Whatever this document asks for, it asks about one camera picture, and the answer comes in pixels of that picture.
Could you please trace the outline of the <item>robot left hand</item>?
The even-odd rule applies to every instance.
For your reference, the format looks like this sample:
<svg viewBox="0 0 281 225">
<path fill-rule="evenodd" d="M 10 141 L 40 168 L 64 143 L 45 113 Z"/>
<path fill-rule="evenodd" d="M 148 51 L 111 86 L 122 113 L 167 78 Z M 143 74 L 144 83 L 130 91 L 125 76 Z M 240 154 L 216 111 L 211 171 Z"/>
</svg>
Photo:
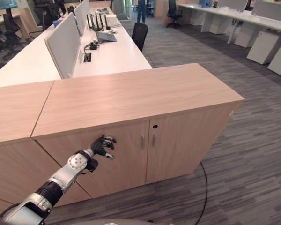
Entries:
<svg viewBox="0 0 281 225">
<path fill-rule="evenodd" d="M 114 144 L 116 144 L 117 141 L 114 137 L 103 135 L 96 139 L 90 146 L 92 152 L 94 155 L 100 155 L 109 159 L 114 159 L 115 157 L 108 153 L 105 148 L 114 150 Z"/>
</svg>

